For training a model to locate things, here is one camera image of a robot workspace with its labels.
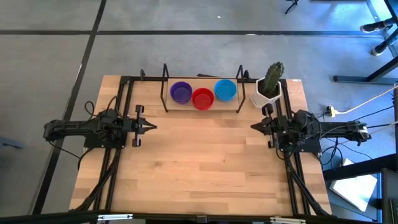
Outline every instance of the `plastic bowl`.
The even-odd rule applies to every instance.
[[[221,101],[231,101],[236,96],[236,92],[236,85],[231,80],[220,80],[214,87],[214,93]]]
[[[170,88],[170,95],[177,103],[187,103],[192,96],[192,87],[186,82],[176,82]]]
[[[192,103],[199,110],[208,110],[214,102],[214,94],[207,88],[199,88],[192,94]]]

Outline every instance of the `white pot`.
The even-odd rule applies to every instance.
[[[261,78],[256,81],[256,89],[253,91],[253,93],[250,96],[250,100],[256,108],[262,108],[267,103],[273,103],[276,100],[278,100],[280,98],[280,96],[282,96],[282,87],[280,85],[280,82],[278,82],[278,86],[277,86],[279,88],[279,94],[277,96],[269,99],[269,98],[266,98],[265,96],[263,96],[262,94],[260,94],[259,90],[258,90],[258,86],[259,86],[259,81],[261,81],[263,79],[265,79],[265,78]]]

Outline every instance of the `wooden tray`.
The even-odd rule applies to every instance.
[[[236,111],[239,108],[239,94],[236,93],[236,96],[229,102],[223,102],[217,99],[217,96],[214,93],[214,86],[216,85],[216,82],[220,81],[221,79],[218,78],[169,78],[167,82],[167,91],[164,93],[165,95],[165,104],[168,110],[198,110],[194,105],[192,104],[192,99],[185,104],[179,104],[176,101],[174,101],[170,95],[170,88],[172,85],[176,82],[187,82],[189,85],[192,86],[192,91],[195,91],[198,88],[207,88],[211,90],[214,94],[214,103],[213,106],[211,106],[210,109],[208,110],[213,110],[213,111]],[[232,82],[235,83],[235,85],[238,86],[238,83],[236,79],[229,79]]]

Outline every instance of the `blue bowl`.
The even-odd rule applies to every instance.
[[[220,80],[216,82],[214,93],[221,101],[231,101],[236,96],[237,88],[231,80]]]

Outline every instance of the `concrete floor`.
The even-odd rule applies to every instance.
[[[99,0],[3,0],[0,29],[92,28]],[[355,30],[374,18],[365,2],[301,0],[284,15],[290,2],[271,1],[108,1],[100,30]],[[0,136],[23,142],[22,150],[0,149],[0,216],[23,215],[42,175],[50,146],[42,139],[43,124],[62,117],[88,36],[0,35]],[[87,119],[87,100],[96,101],[103,75],[170,75],[197,73],[232,77],[239,64],[254,78],[281,61],[284,78],[303,80],[309,110],[326,105],[347,110],[390,86],[333,83],[333,75],[367,76],[392,59],[386,51],[369,54],[380,38],[305,36],[97,36],[72,119]],[[397,77],[398,71],[388,74]],[[391,95],[333,121],[347,121],[392,105]],[[369,125],[390,123],[393,110],[363,119]],[[332,142],[322,141],[327,147]],[[83,138],[68,138],[63,147],[81,154]],[[354,150],[371,157],[395,150],[394,130],[385,129]],[[367,158],[342,148],[354,162]],[[76,159],[62,154],[44,212],[68,209],[76,178]]]

